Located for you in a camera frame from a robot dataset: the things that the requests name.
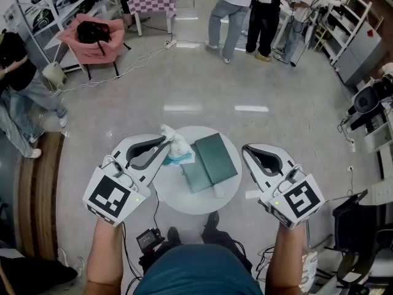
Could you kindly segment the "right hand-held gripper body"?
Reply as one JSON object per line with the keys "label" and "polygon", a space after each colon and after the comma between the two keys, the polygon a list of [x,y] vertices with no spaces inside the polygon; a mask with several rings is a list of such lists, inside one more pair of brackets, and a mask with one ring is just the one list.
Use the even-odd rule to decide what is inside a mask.
{"label": "right hand-held gripper body", "polygon": [[266,192],[259,203],[288,229],[294,229],[315,214],[325,198],[312,174],[294,167]]}

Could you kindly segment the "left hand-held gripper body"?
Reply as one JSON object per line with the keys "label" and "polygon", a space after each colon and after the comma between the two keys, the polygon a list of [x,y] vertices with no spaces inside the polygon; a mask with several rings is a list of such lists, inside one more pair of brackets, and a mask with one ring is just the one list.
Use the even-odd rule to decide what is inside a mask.
{"label": "left hand-held gripper body", "polygon": [[105,156],[95,168],[83,196],[85,208],[98,218],[116,227],[147,198],[151,180],[137,177],[113,156]]}

